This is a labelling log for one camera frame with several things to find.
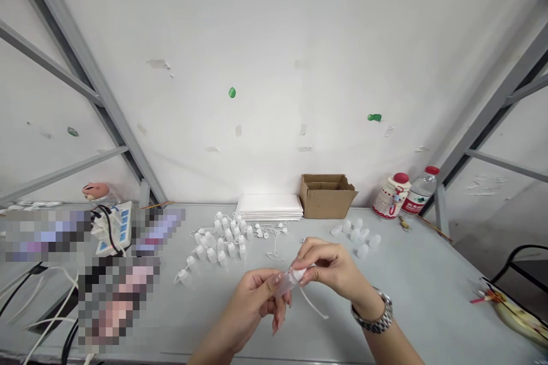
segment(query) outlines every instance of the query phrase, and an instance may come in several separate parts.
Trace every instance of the power strip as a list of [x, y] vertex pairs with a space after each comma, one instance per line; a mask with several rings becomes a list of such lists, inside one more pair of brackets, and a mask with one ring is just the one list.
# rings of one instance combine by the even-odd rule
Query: power strip
[[[131, 201], [119, 204], [111, 208], [112, 213], [109, 214], [110, 225], [112, 230], [112, 239], [115, 242], [117, 249], [127, 248], [131, 244]], [[99, 239], [97, 251], [95, 255], [98, 257], [108, 257], [115, 255], [116, 251], [110, 245], [108, 232], [104, 229], [95, 226], [91, 233]]]

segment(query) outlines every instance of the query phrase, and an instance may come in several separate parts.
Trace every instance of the cardboard box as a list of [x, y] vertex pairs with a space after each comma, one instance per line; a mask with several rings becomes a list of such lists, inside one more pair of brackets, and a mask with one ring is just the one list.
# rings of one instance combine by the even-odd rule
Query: cardboard box
[[303, 174], [301, 179], [299, 197], [305, 218], [345, 218], [357, 195], [344, 174]]

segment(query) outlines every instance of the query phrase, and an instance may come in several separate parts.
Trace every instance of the wrist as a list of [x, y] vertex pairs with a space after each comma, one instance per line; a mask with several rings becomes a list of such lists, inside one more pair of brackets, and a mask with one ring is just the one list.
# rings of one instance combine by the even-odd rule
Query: wrist
[[376, 321], [384, 313], [384, 301], [367, 280], [359, 289], [360, 294], [350, 302], [360, 317], [367, 321]]

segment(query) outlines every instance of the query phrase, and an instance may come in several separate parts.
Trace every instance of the metal shelf frame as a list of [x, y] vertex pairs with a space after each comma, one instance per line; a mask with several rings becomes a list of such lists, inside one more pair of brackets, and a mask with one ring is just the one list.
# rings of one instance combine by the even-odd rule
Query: metal shelf frame
[[504, 121], [510, 110], [523, 98], [548, 86], [548, 74], [541, 75], [548, 64], [548, 23], [531, 42], [508, 76], [478, 114], [470, 128], [440, 167], [441, 182], [420, 215], [424, 216], [436, 203], [438, 227], [448, 234], [445, 191], [471, 158], [506, 168], [513, 172], [548, 183], [548, 174], [480, 151], [485, 141]]
[[166, 202], [167, 197], [160, 182], [145, 158], [64, 0], [29, 0], [29, 2], [50, 34], [70, 72], [1, 20], [0, 38], [86, 97], [116, 148], [29, 181], [12, 192], [0, 193], [0, 202], [16, 200], [117, 155], [122, 156], [141, 184], [140, 206]]

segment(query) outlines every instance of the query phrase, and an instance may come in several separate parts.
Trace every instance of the stack of white paper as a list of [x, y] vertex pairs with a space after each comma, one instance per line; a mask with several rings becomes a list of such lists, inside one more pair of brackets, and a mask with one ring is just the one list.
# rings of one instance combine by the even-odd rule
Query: stack of white paper
[[246, 221], [298, 221], [303, 206], [293, 194], [244, 194], [236, 212]]

